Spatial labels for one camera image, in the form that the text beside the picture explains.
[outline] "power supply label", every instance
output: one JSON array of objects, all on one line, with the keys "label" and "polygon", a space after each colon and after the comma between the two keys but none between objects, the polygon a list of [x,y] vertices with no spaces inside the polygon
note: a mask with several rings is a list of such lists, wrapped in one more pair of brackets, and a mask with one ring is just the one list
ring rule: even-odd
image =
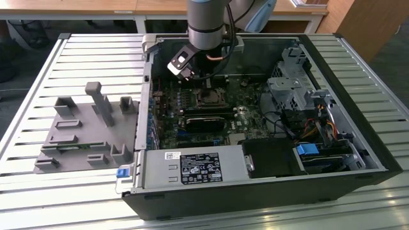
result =
[{"label": "power supply label", "polygon": [[201,184],[222,181],[218,153],[179,155],[182,184]]}]

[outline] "white wire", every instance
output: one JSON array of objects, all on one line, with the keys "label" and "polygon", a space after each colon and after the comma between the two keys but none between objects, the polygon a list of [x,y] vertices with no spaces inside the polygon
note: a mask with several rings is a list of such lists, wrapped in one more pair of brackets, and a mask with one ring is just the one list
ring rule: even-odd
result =
[{"label": "white wire", "polygon": [[16,90],[29,90],[29,89],[9,89],[9,90],[0,90],[0,92],[5,92],[5,91],[16,91]]}]

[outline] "white label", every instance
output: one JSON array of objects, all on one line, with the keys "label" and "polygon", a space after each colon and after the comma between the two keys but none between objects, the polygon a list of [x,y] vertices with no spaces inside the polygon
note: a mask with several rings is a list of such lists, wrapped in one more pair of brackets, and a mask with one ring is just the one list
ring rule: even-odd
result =
[{"label": "white label", "polygon": [[179,159],[179,152],[165,152],[165,160]]},{"label": "white label", "polygon": [[133,11],[114,11],[114,13],[133,13]]},{"label": "white label", "polygon": [[209,174],[209,175],[211,175],[211,176],[209,176],[209,177],[211,177],[211,178],[214,178],[214,177],[221,177],[221,174],[219,174],[219,173],[214,173],[214,174]]}]

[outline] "yellow wire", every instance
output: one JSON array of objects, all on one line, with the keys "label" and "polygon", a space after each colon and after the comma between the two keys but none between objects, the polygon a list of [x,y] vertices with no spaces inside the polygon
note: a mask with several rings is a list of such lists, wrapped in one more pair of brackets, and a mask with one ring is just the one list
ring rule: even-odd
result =
[{"label": "yellow wire", "polygon": [[315,131],[317,131],[317,128],[313,128],[311,131],[309,131],[301,138],[307,137],[307,136],[311,135]]}]

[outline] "black cable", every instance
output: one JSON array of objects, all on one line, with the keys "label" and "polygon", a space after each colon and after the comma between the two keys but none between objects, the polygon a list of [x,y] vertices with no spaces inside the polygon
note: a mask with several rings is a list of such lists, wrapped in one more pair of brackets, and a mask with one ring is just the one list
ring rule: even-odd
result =
[{"label": "black cable", "polygon": [[273,125],[274,125],[274,132],[273,132],[273,136],[271,138],[275,136],[277,134],[277,122],[281,121],[281,119],[278,119],[277,121],[274,121]]},{"label": "black cable", "polygon": [[262,90],[263,90],[263,88],[261,88],[261,90],[259,90],[259,95],[258,95],[258,112],[259,112],[261,117],[262,117],[269,123],[271,123],[274,126],[277,126],[279,129],[282,129],[283,132],[286,132],[286,133],[291,136],[291,138],[295,138],[295,134],[294,134],[285,126],[278,125],[277,123],[274,123],[274,122],[266,117],[266,114],[269,114],[269,113],[274,113],[274,114],[277,114],[277,115],[281,115],[281,113],[277,112],[277,111],[267,111],[266,113],[262,113],[262,110],[261,110],[261,95],[262,95]]},{"label": "black cable", "polygon": [[209,74],[209,75],[206,75],[205,77],[201,77],[201,78],[191,78],[193,80],[202,81],[202,80],[206,80],[210,77],[215,76],[223,70],[223,68],[226,67],[226,65],[229,63],[230,56],[231,56],[231,53],[233,53],[233,50],[234,50],[235,27],[234,27],[231,8],[230,8],[229,4],[226,5],[226,10],[227,10],[229,22],[230,22],[230,49],[229,49],[227,54],[223,56],[223,64],[222,64],[221,68],[218,68],[218,70],[214,71],[211,74]]},{"label": "black cable", "polygon": [[239,19],[242,19],[243,16],[249,13],[250,9],[253,8],[254,3],[255,3],[255,0],[253,0],[250,6],[249,6],[249,8],[247,8],[247,10],[242,13],[242,15],[234,20],[234,24],[235,24],[235,23],[239,21]]}]

